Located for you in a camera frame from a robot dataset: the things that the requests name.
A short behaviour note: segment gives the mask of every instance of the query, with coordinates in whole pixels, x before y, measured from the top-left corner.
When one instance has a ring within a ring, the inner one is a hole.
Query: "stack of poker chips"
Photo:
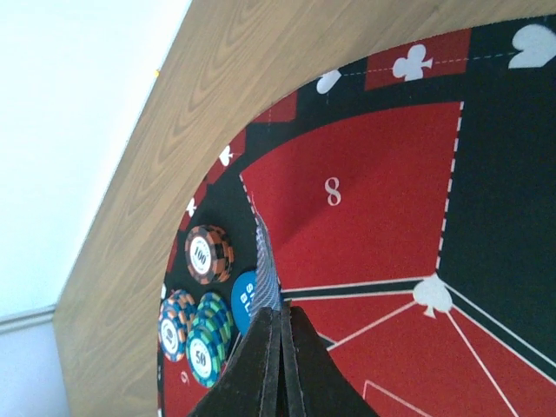
[[[226,302],[217,293],[206,293],[199,301],[185,349],[191,373],[204,387],[212,387],[222,374],[233,326]]]
[[[197,282],[224,282],[231,274],[234,250],[222,228],[195,226],[185,241],[185,259],[189,273]]]
[[[185,356],[186,340],[196,310],[193,297],[184,290],[175,291],[162,303],[158,316],[158,340],[169,361],[178,362]]]

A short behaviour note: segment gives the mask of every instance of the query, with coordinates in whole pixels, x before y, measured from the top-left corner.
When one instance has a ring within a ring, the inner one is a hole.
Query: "orange poker chip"
[[[195,226],[185,241],[185,258],[191,276],[201,284],[226,281],[234,252],[228,235],[216,226]]]

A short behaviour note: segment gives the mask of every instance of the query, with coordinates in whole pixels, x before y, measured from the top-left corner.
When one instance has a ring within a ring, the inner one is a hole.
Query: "white line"
[[[315,297],[287,297],[287,294],[282,293],[284,295],[284,301],[311,301],[311,300],[334,300],[338,298],[357,298],[357,297],[379,297],[382,295],[406,295],[412,294],[412,289],[402,289],[400,291],[382,291],[379,293],[359,293],[359,294],[344,294],[344,295],[317,295]]]
[[[553,384],[556,387],[556,381],[553,380],[550,376],[548,376],[547,374],[545,374],[542,370],[538,369],[535,365],[533,365],[527,358],[524,358],[521,354],[519,354],[518,352],[516,352],[515,350],[513,350],[512,347],[508,346],[503,340],[501,340],[496,334],[494,334],[493,332],[491,332],[490,330],[488,330],[487,328],[485,328],[482,324],[480,324],[478,321],[476,321],[473,317],[471,317],[469,314],[467,314],[465,311],[463,311],[461,308],[459,308],[458,306],[453,306],[453,308],[455,308],[461,315],[463,315],[466,319],[468,319],[470,322],[472,322],[475,326],[477,326],[478,328],[480,328],[483,332],[485,332],[486,334],[488,334],[490,337],[492,337],[493,339],[495,339],[500,345],[502,345],[502,347],[504,347],[505,349],[509,350],[512,354],[516,355],[520,360],[524,361],[529,367],[531,367],[533,370],[537,371],[540,375],[544,376],[548,382],[550,382],[551,384]]]
[[[237,349],[237,344],[240,341],[241,337],[242,337],[242,334],[238,334],[237,337],[235,338],[234,346],[232,347],[232,351],[229,353],[228,363],[232,360],[232,356],[234,355],[235,350]]]
[[[417,301],[411,301],[408,304],[406,304],[405,306],[401,306],[400,308],[396,308],[392,313],[386,314],[384,317],[381,317],[379,320],[373,321],[372,323],[367,324],[364,328],[360,328],[355,333],[352,333],[351,335],[349,335],[347,337],[344,337],[341,341],[338,341],[335,345],[330,346],[328,348],[328,352],[330,352],[332,349],[336,349],[337,347],[343,345],[344,343],[346,343],[348,341],[351,341],[352,339],[354,339],[357,336],[365,333],[366,331],[370,330],[371,328],[374,328],[374,327],[378,326],[379,324],[383,323],[384,321],[391,319],[395,315],[404,312],[405,310],[407,310],[408,308],[413,307],[416,304],[417,304]]]
[[[381,391],[383,394],[387,395],[388,397],[390,397],[392,400],[396,400],[398,401],[400,404],[406,406],[407,408],[411,408],[413,411],[415,411],[417,414],[420,414],[424,417],[433,417],[431,414],[427,414],[425,413],[423,410],[421,410],[420,408],[417,408],[416,406],[414,406],[413,404],[408,403],[407,401],[403,400],[402,398],[400,398],[399,396],[397,396],[396,394],[391,393],[390,391],[388,391],[387,389],[381,387],[378,384],[375,384],[372,381],[369,380],[365,380],[365,386],[363,387],[363,400],[365,399],[365,395],[367,394],[367,385],[370,385],[371,387],[373,387],[374,389],[377,389],[379,391]]]
[[[408,282],[408,281],[423,281],[431,275],[426,276],[412,276],[410,278],[400,278],[399,280],[383,280],[383,281],[364,281],[364,282],[352,282],[349,284],[334,284],[334,285],[322,285],[319,287],[299,287],[299,288],[288,288],[282,290],[283,294],[287,294],[292,291],[309,291],[313,289],[332,289],[332,288],[351,288],[351,287],[362,287],[365,285],[381,285],[381,284],[392,284],[396,282]]]
[[[473,307],[475,310],[477,310],[479,313],[483,314],[488,320],[492,321],[495,325],[497,325],[499,328],[501,328],[502,330],[504,330],[506,333],[510,334],[516,341],[520,342],[521,344],[523,344],[524,346],[526,346],[527,348],[529,348],[531,351],[533,351],[534,353],[536,353],[538,356],[540,356],[542,359],[544,359],[545,361],[547,361],[548,363],[550,363],[553,367],[556,367],[556,362],[554,362],[552,359],[550,359],[548,356],[546,356],[545,354],[541,353],[538,349],[536,349],[535,347],[533,347],[532,345],[530,345],[529,343],[527,343],[526,341],[524,341],[523,339],[521,339],[518,335],[516,335],[516,333],[514,333],[512,330],[510,330],[509,328],[507,328],[506,326],[504,326],[502,323],[500,323],[498,320],[496,320],[494,317],[492,317],[489,313],[487,313],[485,310],[483,310],[481,307],[479,307],[477,304],[475,304],[474,302],[472,302],[471,300],[469,300],[468,298],[466,298],[462,293],[460,293],[459,291],[457,291],[456,289],[450,287],[448,284],[444,283],[446,285],[446,287],[448,287],[450,289],[450,291],[453,291],[454,294],[458,295],[463,301],[465,301],[467,304],[469,304],[471,307]]]
[[[242,186],[243,186],[243,191],[245,191],[245,196],[247,197],[247,201],[249,203],[249,207],[251,208],[251,213],[255,214],[255,209],[254,209],[254,203],[251,201],[251,199],[249,198],[249,193],[247,191],[247,187],[245,186],[245,182],[243,182],[243,176],[242,174],[239,174],[240,177],[240,181],[242,182]]]
[[[329,342],[332,343],[333,345],[336,343],[335,340],[330,339],[328,336],[325,336],[324,334],[319,333],[319,332],[316,332],[316,333],[317,333],[322,339],[324,339],[324,340],[326,340],[326,341],[329,341]]]
[[[480,367],[482,368],[482,370],[485,372],[486,376],[488,377],[488,379],[491,381],[491,383],[494,385],[494,388],[496,388],[496,391],[498,391],[498,394],[500,395],[500,397],[502,397],[502,400],[506,403],[507,407],[510,409],[510,411],[512,412],[512,414],[515,417],[519,417],[518,414],[516,413],[516,411],[513,409],[512,404],[510,404],[510,401],[507,399],[506,395],[502,392],[502,390],[500,389],[500,387],[498,386],[498,384],[496,383],[496,381],[494,380],[493,376],[490,374],[490,372],[488,372],[487,367],[485,366],[485,364],[483,363],[483,361],[480,359],[480,357],[477,355],[477,352],[475,352],[475,349],[473,349],[473,346],[471,346],[471,343],[469,343],[469,340],[467,339],[467,337],[463,334],[463,332],[460,329],[460,326],[458,326],[458,323],[455,322],[455,320],[453,319],[453,317],[450,315],[450,313],[447,313],[448,318],[450,319],[450,321],[452,322],[454,328],[456,329],[456,331],[460,334],[461,339],[463,339],[463,341],[465,342],[465,344],[467,345],[467,347],[469,348],[469,350],[471,351],[471,353],[473,354],[475,360],[479,363]]]

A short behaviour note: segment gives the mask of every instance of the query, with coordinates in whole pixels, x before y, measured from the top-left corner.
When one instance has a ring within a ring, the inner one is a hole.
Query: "white wall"
[[[57,302],[189,3],[0,2],[0,317]]]
[[[52,322],[0,334],[0,417],[66,416]]]

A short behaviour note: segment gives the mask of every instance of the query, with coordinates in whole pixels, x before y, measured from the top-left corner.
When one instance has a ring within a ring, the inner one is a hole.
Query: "spade symbol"
[[[230,151],[231,148],[229,147],[229,145],[226,145],[226,148],[224,148],[224,150],[218,156],[218,159],[220,159],[220,162],[224,167],[227,167],[229,165],[229,162],[234,156],[234,154],[231,153]]]
[[[424,315],[433,319],[436,318],[434,310],[447,313],[453,305],[452,296],[437,274],[425,278],[415,286],[414,299],[421,306],[427,307]]]
[[[195,210],[197,210],[197,206],[195,205],[195,198],[194,197],[191,197],[191,200],[189,200],[189,204],[185,209],[188,212],[189,217],[193,217],[193,214],[195,213]]]

